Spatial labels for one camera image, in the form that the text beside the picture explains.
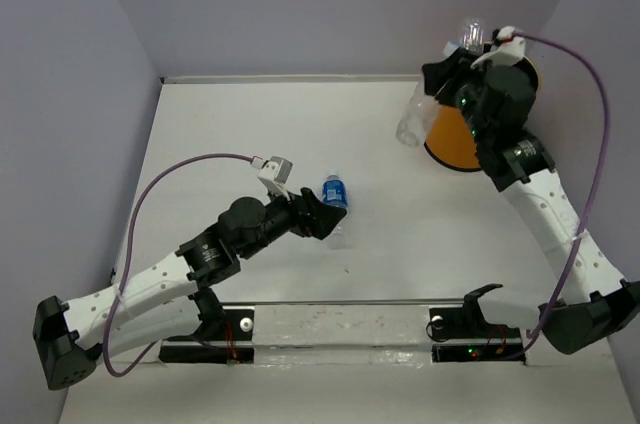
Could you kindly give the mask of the blue label bottle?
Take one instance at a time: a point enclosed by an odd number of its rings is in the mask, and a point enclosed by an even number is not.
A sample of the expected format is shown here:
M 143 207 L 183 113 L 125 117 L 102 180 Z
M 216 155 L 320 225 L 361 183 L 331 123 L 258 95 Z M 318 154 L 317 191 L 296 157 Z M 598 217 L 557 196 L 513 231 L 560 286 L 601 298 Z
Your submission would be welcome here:
M 345 250 L 354 247 L 353 219 L 346 185 L 338 172 L 331 172 L 322 184 L 322 202 L 346 211 L 345 217 L 326 238 L 331 249 Z

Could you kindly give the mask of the clear bottle white cap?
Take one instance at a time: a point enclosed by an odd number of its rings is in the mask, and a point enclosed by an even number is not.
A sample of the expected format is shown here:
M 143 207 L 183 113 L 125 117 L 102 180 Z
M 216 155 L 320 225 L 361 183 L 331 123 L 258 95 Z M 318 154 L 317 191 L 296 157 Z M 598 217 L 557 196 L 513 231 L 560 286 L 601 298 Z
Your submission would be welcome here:
M 481 55 L 484 53 L 485 21 L 483 18 L 466 17 L 458 26 L 457 42 L 461 48 Z

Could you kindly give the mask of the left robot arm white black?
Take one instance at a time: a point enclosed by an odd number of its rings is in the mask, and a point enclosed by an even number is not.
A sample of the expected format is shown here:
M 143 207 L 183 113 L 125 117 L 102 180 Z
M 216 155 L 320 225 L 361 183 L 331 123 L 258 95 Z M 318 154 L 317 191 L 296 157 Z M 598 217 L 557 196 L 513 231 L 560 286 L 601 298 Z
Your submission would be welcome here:
M 107 358 L 154 341 L 215 336 L 225 315 L 213 285 L 287 233 L 325 239 L 346 214 L 308 188 L 268 204 L 241 197 L 215 224 L 151 267 L 81 298 L 42 300 L 32 336 L 48 388 L 68 388 Z

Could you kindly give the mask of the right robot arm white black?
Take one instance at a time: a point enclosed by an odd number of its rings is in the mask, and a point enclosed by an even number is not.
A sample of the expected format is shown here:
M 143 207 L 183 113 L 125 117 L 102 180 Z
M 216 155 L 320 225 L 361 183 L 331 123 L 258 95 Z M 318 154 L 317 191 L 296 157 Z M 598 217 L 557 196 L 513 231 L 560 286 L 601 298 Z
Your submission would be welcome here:
M 542 333 L 571 355 L 624 329 L 639 313 L 639 284 L 627 280 L 581 224 L 542 142 L 525 127 L 538 90 L 526 58 L 482 63 L 457 49 L 422 67 L 424 92 L 459 112 L 475 144 L 480 169 L 516 210 L 561 285 L 550 299 L 492 283 L 468 292 L 443 339 L 464 329 L 482 336 L 505 325 Z

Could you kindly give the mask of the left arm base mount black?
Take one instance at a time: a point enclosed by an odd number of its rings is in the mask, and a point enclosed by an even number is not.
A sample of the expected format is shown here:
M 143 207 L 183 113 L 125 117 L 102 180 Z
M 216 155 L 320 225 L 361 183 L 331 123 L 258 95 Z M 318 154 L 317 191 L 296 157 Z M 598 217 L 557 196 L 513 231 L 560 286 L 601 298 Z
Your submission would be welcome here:
M 255 308 L 229 305 L 224 310 L 225 323 L 207 331 L 201 338 L 181 336 L 164 340 L 158 353 L 159 361 L 165 364 L 252 364 Z

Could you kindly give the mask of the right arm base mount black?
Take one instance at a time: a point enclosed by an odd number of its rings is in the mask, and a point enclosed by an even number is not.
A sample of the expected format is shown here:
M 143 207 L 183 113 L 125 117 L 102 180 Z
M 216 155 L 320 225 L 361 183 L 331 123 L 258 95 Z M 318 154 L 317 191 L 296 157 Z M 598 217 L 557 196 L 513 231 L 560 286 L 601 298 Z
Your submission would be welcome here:
M 486 284 L 469 291 L 461 304 L 429 309 L 425 333 L 432 343 L 434 363 L 526 363 L 520 329 L 488 321 L 481 310 L 481 299 L 487 294 L 493 297 L 502 288 L 502 284 Z

